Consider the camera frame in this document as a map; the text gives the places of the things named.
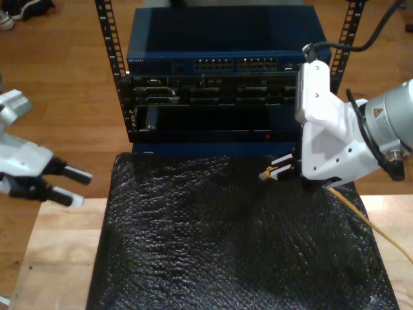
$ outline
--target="textured black mat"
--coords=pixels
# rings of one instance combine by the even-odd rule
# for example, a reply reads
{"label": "textured black mat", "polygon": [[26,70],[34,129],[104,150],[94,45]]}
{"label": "textured black mat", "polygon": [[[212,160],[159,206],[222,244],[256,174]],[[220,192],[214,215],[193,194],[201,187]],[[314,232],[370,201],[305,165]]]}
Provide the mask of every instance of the textured black mat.
{"label": "textured black mat", "polygon": [[87,309],[398,309],[372,231],[269,161],[120,155]]}

